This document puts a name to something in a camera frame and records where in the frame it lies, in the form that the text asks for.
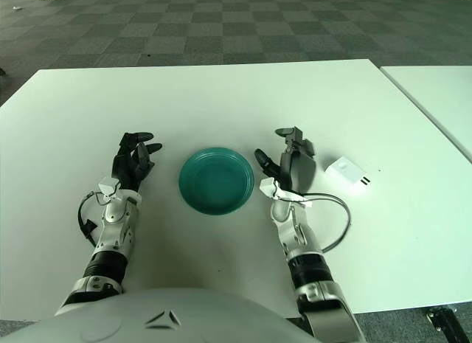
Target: gray carpet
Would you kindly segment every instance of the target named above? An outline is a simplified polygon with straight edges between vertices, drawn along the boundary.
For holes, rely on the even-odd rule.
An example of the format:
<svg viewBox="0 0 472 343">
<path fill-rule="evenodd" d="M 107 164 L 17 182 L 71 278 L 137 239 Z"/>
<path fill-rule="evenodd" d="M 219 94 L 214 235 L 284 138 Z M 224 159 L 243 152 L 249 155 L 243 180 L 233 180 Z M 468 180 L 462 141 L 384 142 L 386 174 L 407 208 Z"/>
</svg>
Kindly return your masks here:
<svg viewBox="0 0 472 343">
<path fill-rule="evenodd" d="M 472 65 L 471 21 L 472 0 L 0 0 L 0 105 L 38 69 L 350 58 Z M 457 307 L 472 336 L 472 304 Z M 369 342 L 446 342 L 421 309 L 358 320 Z M 0 336 L 25 324 L 1 322 Z"/>
</svg>

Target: teal plate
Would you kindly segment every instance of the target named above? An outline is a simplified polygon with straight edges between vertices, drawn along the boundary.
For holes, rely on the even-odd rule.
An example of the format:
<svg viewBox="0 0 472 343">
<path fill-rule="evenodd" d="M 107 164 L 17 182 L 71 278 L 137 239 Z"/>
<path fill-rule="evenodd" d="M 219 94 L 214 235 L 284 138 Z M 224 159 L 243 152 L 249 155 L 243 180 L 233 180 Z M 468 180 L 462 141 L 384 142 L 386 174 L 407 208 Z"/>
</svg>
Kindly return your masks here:
<svg viewBox="0 0 472 343">
<path fill-rule="evenodd" d="M 200 150 L 185 162 L 178 178 L 185 201 L 208 215 L 238 209 L 249 199 L 253 186 L 251 165 L 226 148 Z"/>
</svg>

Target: white table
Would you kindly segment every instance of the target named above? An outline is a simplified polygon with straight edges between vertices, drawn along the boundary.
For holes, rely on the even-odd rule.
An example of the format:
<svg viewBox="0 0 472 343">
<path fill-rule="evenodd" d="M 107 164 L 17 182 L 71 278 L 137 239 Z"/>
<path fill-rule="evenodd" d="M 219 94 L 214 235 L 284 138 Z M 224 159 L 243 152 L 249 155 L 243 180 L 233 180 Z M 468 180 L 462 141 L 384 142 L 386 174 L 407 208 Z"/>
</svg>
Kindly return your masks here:
<svg viewBox="0 0 472 343">
<path fill-rule="evenodd" d="M 472 162 L 472 66 L 385 66 L 381 71 Z"/>
<path fill-rule="evenodd" d="M 140 189 L 126 288 L 214 288 L 293 316 L 270 201 L 254 188 L 241 209 L 212 217 L 177 186 L 187 157 L 219 145 L 243 154 L 258 184 L 253 150 L 277 160 L 284 143 L 274 129 L 293 125 L 315 145 L 313 190 L 353 212 L 327 261 L 355 313 L 472 299 L 471 165 L 368 60 L 46 70 L 0 108 L 1 317 L 51 316 L 83 273 L 91 247 L 77 205 L 111 172 L 124 131 L 164 143 Z M 322 172 L 341 155 L 368 172 L 364 192 Z M 98 206 L 86 211 L 99 220 Z M 308 216 L 322 245 L 344 226 L 328 202 Z"/>
</svg>

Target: black cable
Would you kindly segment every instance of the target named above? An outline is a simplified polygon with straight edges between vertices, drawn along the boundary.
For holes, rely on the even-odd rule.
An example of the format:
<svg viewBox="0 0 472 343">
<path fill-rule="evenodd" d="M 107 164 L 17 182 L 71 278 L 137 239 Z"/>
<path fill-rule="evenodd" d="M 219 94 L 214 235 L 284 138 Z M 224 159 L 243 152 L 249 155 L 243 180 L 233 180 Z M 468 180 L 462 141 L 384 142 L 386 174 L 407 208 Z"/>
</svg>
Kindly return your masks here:
<svg viewBox="0 0 472 343">
<path fill-rule="evenodd" d="M 353 218 L 352 215 L 351 215 L 351 211 L 350 211 L 349 207 L 347 206 L 346 202 L 344 202 L 339 197 L 336 197 L 335 195 L 332 195 L 332 194 L 329 194 L 329 193 L 296 193 L 296 194 L 298 194 L 302 197 L 317 196 L 317 197 L 324 197 L 324 198 L 312 198 L 312 199 L 307 199 L 306 201 L 291 201 L 289 199 L 279 199 L 279 200 L 280 201 L 292 202 L 292 203 L 301 203 L 301 204 L 303 204 L 307 201 L 332 201 L 333 203 L 339 204 L 344 208 L 344 210 L 346 211 L 346 214 L 347 214 L 347 221 L 346 221 L 346 226 L 344 227 L 343 232 L 329 246 L 324 247 L 322 251 L 323 251 L 323 253 L 326 253 L 328 251 L 331 251 L 335 247 L 337 247 L 343 241 L 343 239 L 346 237 L 347 231 L 351 227 L 351 221 L 352 221 L 352 218 Z"/>
<path fill-rule="evenodd" d="M 82 201 L 80 202 L 79 210 L 77 211 L 77 220 L 79 222 L 80 231 L 83 233 L 83 235 L 86 237 L 86 239 L 88 241 L 90 241 L 90 243 L 93 245 L 93 247 L 95 247 L 97 244 L 95 243 L 94 239 L 92 238 L 91 232 L 97 227 L 97 225 L 95 225 L 94 223 L 92 223 L 89 220 L 87 220 L 87 222 L 85 224 L 83 223 L 83 220 L 82 220 L 82 207 L 85 204 L 85 202 L 87 200 L 89 200 L 91 197 L 93 197 L 94 195 L 96 195 L 96 192 L 93 191 L 93 190 L 89 194 L 87 194 L 84 197 L 84 199 L 82 199 Z"/>
<path fill-rule="evenodd" d="M 112 194 L 110 195 L 113 195 L 117 192 L 118 190 L 118 187 L 121 185 L 120 182 L 118 182 L 116 185 L 115 185 L 115 189 L 113 191 Z M 93 222 L 93 221 L 90 221 L 90 220 L 87 220 L 86 223 L 84 224 L 83 223 L 83 220 L 82 220 L 82 207 L 83 205 L 85 204 L 85 202 L 87 200 L 89 200 L 91 197 L 93 197 L 95 195 L 95 198 L 97 199 L 97 203 L 99 205 L 101 205 L 102 207 L 105 206 L 106 204 L 110 203 L 111 202 L 111 199 L 109 201 L 107 201 L 106 203 L 101 203 L 99 198 L 98 198 L 98 195 L 99 194 L 103 194 L 102 192 L 95 192 L 94 190 L 92 190 L 91 192 L 89 192 L 83 199 L 82 201 L 80 202 L 80 205 L 79 205 L 79 210 L 77 211 L 77 220 L 79 222 L 79 227 L 80 227 L 80 231 L 83 233 L 83 235 L 85 236 L 85 238 L 93 245 L 93 247 L 95 247 L 97 244 L 95 243 L 93 237 L 91 236 L 91 232 L 94 231 L 96 228 L 97 228 L 97 225 Z"/>
</svg>

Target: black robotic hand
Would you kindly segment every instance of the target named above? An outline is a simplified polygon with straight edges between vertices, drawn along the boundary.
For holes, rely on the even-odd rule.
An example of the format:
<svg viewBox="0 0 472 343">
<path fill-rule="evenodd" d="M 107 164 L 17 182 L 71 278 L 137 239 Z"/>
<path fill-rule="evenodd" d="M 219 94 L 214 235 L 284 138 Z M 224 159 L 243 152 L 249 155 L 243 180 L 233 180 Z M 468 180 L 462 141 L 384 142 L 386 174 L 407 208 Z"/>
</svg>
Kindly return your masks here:
<svg viewBox="0 0 472 343">
<path fill-rule="evenodd" d="M 121 189 L 138 191 L 154 162 L 149 155 L 162 148 L 162 144 L 145 145 L 154 137 L 152 133 L 125 133 L 119 143 L 119 150 L 113 160 L 111 176 L 119 179 Z"/>
<path fill-rule="evenodd" d="M 315 154 L 310 140 L 303 139 L 303 132 L 297 127 L 277 129 L 275 133 L 285 138 L 287 148 L 280 157 L 280 166 L 273 162 L 261 149 L 254 155 L 268 177 L 274 177 L 280 188 L 289 192 L 306 193 L 315 176 Z"/>
</svg>

